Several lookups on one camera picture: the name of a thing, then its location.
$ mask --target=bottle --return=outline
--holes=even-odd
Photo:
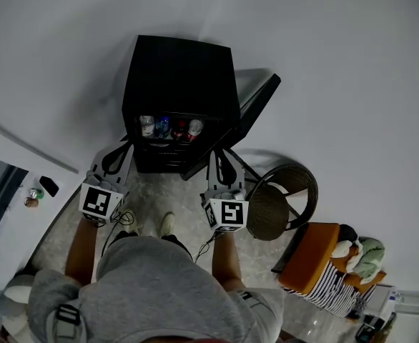
[[[143,137],[154,136],[154,117],[153,116],[140,116],[139,123],[141,124],[141,135]]]
[[[181,139],[186,133],[186,121],[184,119],[177,119],[173,123],[172,137],[175,140]]]
[[[189,129],[187,130],[186,141],[192,142],[198,137],[200,132],[203,130],[203,121],[199,119],[193,119],[189,123]]]
[[[155,136],[158,139],[167,138],[169,133],[169,117],[162,116],[155,122]]]

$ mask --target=blue object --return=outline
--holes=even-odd
[[[155,136],[158,139],[165,139],[169,133],[169,117],[159,117],[155,122]]]

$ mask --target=striped blanket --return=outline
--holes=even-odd
[[[361,294],[353,286],[343,283],[345,274],[339,272],[332,264],[328,262],[312,291],[307,294],[300,294],[294,290],[283,289],[291,294],[312,302],[317,307],[339,317],[347,317],[351,312],[362,312],[370,300],[375,286],[372,286],[366,293]]]

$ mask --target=shoe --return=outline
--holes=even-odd
[[[139,235],[137,215],[135,215],[132,209],[124,209],[120,211],[117,218],[126,232],[129,234],[131,232],[136,232]]]
[[[162,221],[162,226],[160,227],[160,237],[173,235],[175,227],[176,221],[174,220],[174,213],[168,212],[164,217],[164,221]]]

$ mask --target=black phone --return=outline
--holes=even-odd
[[[55,195],[59,191],[59,186],[55,184],[51,178],[41,177],[39,178],[39,183],[43,186],[46,192],[51,195],[51,197],[55,197]]]

